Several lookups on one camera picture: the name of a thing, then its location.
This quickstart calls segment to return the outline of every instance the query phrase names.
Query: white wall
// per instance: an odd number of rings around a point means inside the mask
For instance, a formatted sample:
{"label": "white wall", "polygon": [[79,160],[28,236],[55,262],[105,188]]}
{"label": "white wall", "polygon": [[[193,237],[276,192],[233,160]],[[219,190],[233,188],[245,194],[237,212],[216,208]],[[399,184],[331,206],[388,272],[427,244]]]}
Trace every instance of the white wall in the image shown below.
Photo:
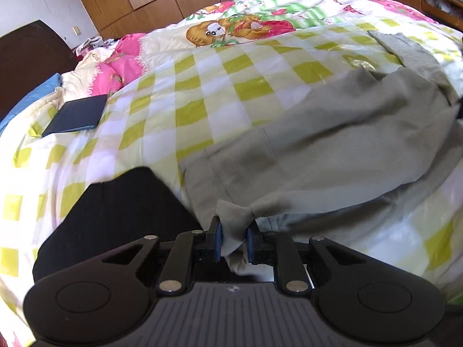
{"label": "white wall", "polygon": [[[71,48],[97,34],[80,0],[0,0],[0,36],[38,19]],[[78,26],[82,34],[74,34],[73,26]]]}

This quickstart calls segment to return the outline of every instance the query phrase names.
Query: gray fabric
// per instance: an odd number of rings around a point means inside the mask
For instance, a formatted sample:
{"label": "gray fabric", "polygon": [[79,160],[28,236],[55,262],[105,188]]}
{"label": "gray fabric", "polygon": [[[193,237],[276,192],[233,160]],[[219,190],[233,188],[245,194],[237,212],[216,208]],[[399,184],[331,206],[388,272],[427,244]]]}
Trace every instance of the gray fabric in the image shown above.
{"label": "gray fabric", "polygon": [[411,211],[456,166],[456,94],[437,61],[405,37],[371,34],[410,68],[359,68],[283,117],[182,161],[201,226],[214,214],[222,221],[222,255],[241,245],[255,218],[263,228],[326,231],[345,243]]}

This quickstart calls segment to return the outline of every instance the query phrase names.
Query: dark brown headboard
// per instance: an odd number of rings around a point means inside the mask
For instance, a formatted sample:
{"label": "dark brown headboard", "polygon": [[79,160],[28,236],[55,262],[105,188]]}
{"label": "dark brown headboard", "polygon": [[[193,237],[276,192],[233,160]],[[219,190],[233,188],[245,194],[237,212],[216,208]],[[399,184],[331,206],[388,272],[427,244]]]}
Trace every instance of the dark brown headboard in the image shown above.
{"label": "dark brown headboard", "polygon": [[67,44],[42,21],[0,38],[0,120],[26,94],[55,73],[76,68]]}

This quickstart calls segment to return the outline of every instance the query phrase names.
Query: blue cloth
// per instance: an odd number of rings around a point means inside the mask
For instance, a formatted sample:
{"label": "blue cloth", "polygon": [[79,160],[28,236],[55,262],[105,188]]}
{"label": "blue cloth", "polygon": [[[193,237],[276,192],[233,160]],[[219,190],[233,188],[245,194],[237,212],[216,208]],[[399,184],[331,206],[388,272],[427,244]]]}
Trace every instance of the blue cloth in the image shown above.
{"label": "blue cloth", "polygon": [[34,103],[36,100],[44,97],[55,91],[55,87],[61,86],[61,74],[56,73],[43,82],[40,86],[37,86],[24,98],[17,102],[13,109],[5,116],[0,122],[0,134],[5,129],[6,125],[20,112],[24,111],[28,106]]}

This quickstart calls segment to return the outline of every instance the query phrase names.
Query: yellow and white checkered fabric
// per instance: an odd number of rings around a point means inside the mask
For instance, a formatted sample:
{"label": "yellow and white checkered fabric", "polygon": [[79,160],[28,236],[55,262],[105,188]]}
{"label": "yellow and white checkered fabric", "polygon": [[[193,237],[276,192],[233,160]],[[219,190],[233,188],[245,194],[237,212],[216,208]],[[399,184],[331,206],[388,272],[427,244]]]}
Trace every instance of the yellow and white checkered fabric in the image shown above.
{"label": "yellow and white checkered fabric", "polygon": [[[150,71],[108,99],[95,130],[41,138],[56,113],[52,97],[32,105],[29,116],[19,115],[0,138],[2,319],[13,311],[24,320],[21,304],[33,285],[37,250],[87,186],[146,165],[186,202],[178,170],[182,158],[280,116],[313,87],[353,67],[395,71],[400,62],[367,34],[370,29],[401,31],[418,41],[462,89],[453,76],[462,63],[460,33],[431,23],[365,17],[233,47],[150,55],[145,59]],[[463,252],[462,175],[463,162],[413,213],[352,247],[439,284]],[[442,287],[449,289],[450,282]],[[455,287],[462,288],[463,281]]]}

